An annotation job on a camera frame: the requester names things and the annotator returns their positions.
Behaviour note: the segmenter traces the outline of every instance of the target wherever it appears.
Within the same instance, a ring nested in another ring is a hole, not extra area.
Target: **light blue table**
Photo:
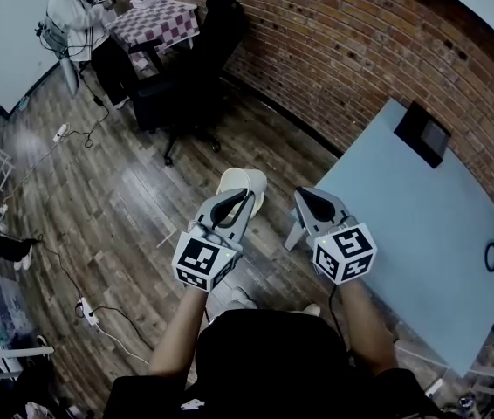
[[[494,204],[452,151],[432,169],[394,134],[405,113],[390,100],[317,188],[369,227],[367,285],[464,376],[494,321]]]

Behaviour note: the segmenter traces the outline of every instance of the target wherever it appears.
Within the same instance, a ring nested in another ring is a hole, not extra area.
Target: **black box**
[[[425,160],[431,168],[443,161],[450,132],[422,106],[413,102],[395,129],[406,144]]]

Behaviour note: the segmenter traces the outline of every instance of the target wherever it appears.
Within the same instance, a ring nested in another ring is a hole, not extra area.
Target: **power strip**
[[[96,314],[93,312],[92,308],[88,304],[88,301],[86,301],[86,298],[82,297],[80,299],[80,308],[82,309],[82,314],[84,315],[84,318],[86,318],[86,321],[90,324],[90,326],[96,326],[99,324],[99,319],[96,317]]]
[[[55,136],[53,137],[53,141],[56,143],[60,142],[63,136],[66,134],[66,131],[69,130],[70,125],[62,124]]]

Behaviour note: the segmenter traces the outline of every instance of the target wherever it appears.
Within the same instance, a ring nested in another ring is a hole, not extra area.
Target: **black office chair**
[[[163,155],[168,166],[173,164],[171,148],[183,134],[193,134],[211,143],[215,152],[220,150],[219,141],[205,127],[222,110],[220,71],[243,38],[246,20],[236,0],[207,0],[206,7],[208,15],[193,49],[180,55],[172,70],[165,71],[154,51],[161,43],[157,39],[129,50],[146,52],[160,72],[139,81],[132,100],[141,130],[154,132],[159,127],[170,127]]]

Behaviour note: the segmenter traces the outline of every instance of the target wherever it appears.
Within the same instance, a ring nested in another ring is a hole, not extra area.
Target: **hand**
[[[115,1],[114,0],[105,0],[104,2],[101,3],[101,5],[106,9],[106,10],[112,10],[114,5],[115,5]]]

